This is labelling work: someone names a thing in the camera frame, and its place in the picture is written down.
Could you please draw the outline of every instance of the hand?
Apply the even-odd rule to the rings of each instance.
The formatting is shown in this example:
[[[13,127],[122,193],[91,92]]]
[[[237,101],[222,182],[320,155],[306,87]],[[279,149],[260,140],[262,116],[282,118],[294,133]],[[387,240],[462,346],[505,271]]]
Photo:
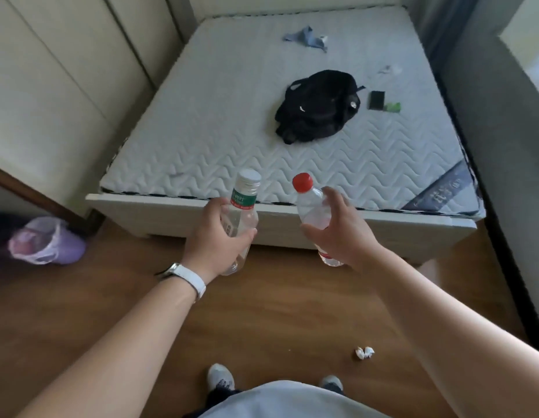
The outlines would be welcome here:
[[[231,267],[257,233],[249,229],[237,237],[227,236],[221,225],[221,209],[228,203],[225,198],[211,199],[184,246],[181,264],[198,274],[206,285]]]
[[[355,207],[333,188],[322,189],[331,207],[331,221],[324,230],[301,224],[304,235],[334,259],[350,266],[373,255],[381,245]]]

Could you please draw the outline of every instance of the quilted mattress surface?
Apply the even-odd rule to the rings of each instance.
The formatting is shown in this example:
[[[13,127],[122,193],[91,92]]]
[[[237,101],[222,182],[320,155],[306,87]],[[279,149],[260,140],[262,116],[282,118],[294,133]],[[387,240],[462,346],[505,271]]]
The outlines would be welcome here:
[[[328,36],[327,53],[283,41],[307,25]],[[367,87],[360,111],[334,136],[286,145],[274,114],[287,85],[324,69]],[[371,90],[401,112],[366,109]],[[216,18],[196,30],[100,187],[207,199],[228,196],[238,170],[251,167],[263,178],[261,203],[294,204],[292,178],[309,172],[359,209],[403,210],[461,161],[472,175],[402,7]],[[483,217],[471,177],[435,211],[423,210]]]

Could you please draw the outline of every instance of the white watch strap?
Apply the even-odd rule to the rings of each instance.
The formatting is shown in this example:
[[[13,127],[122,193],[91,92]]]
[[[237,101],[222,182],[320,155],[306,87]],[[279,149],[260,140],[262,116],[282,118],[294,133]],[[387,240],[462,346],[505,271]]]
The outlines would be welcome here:
[[[196,289],[197,296],[196,300],[200,299],[205,292],[205,283],[201,279],[201,277],[194,273],[192,270],[187,269],[186,267],[182,265],[178,265],[178,267],[175,268],[172,273],[175,276],[180,277],[181,279],[186,280],[188,283],[192,285],[194,289]]]

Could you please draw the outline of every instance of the red bottle cap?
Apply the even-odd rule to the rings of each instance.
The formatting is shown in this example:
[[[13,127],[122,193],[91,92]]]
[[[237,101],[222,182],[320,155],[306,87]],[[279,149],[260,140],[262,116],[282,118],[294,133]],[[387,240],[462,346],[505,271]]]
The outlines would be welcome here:
[[[293,187],[298,193],[306,193],[314,186],[312,176],[308,173],[300,173],[293,177]]]

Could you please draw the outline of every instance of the sneaker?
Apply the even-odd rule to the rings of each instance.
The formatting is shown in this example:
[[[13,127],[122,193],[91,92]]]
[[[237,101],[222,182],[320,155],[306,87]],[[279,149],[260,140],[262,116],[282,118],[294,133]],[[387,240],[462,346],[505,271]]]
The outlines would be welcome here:
[[[226,366],[221,364],[213,364],[208,370],[208,388],[212,391],[216,387],[226,388],[227,390],[235,390],[234,378]]]
[[[325,386],[328,384],[334,384],[343,391],[343,383],[341,383],[341,380],[337,376],[327,376],[320,381],[321,388],[326,388]]]

